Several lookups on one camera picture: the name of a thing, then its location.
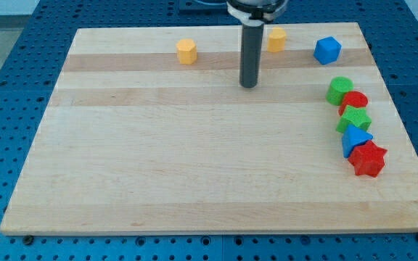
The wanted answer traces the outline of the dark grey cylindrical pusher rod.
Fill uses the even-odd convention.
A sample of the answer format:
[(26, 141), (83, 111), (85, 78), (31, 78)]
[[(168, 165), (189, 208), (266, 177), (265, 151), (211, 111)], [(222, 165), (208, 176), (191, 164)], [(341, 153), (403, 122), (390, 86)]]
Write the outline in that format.
[(254, 88), (258, 84), (263, 28), (263, 24), (242, 26), (239, 83), (244, 88)]

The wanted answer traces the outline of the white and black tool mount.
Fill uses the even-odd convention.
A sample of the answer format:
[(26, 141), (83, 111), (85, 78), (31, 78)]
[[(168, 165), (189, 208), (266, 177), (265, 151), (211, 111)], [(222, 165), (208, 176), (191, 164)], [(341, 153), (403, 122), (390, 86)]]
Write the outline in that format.
[(282, 16), (288, 0), (227, 0), (228, 13), (243, 25), (260, 26)]

